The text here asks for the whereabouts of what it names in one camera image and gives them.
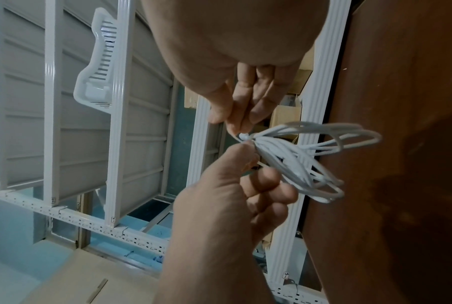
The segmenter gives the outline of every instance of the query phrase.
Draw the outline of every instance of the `white cable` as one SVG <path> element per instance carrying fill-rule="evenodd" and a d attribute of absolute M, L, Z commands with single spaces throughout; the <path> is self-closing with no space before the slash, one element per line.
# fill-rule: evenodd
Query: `white cable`
<path fill-rule="evenodd" d="M 331 140 L 310 144 L 296 145 L 287 140 L 277 138 L 284 135 L 297 134 L 325 134 Z M 351 142 L 346 139 L 355 137 L 369 137 L 369 139 Z M 338 153 L 343 149 L 372 145 L 381 141 L 381 134 L 363 129 L 357 124 L 332 123 L 316 124 L 298 121 L 276 126 L 254 134 L 240 134 L 238 141 L 253 140 L 258 153 L 269 166 L 282 173 L 283 181 L 295 186 L 299 193 L 307 195 L 321 203 L 330 203 L 344 196 L 339 188 L 343 181 L 337 179 L 323 167 L 315 156 Z"/>

